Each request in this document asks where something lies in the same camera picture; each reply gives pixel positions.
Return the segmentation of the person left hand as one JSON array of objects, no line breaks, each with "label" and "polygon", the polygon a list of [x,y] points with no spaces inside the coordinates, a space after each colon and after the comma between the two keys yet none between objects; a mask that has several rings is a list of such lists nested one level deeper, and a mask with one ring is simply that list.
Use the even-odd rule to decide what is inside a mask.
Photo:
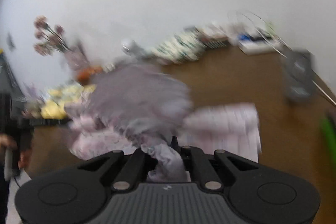
[{"label": "person left hand", "polygon": [[19,169],[25,169],[29,166],[33,152],[33,149],[30,145],[24,150],[20,150],[18,148],[17,142],[12,137],[1,133],[1,148],[12,152],[13,161],[17,162]]}]

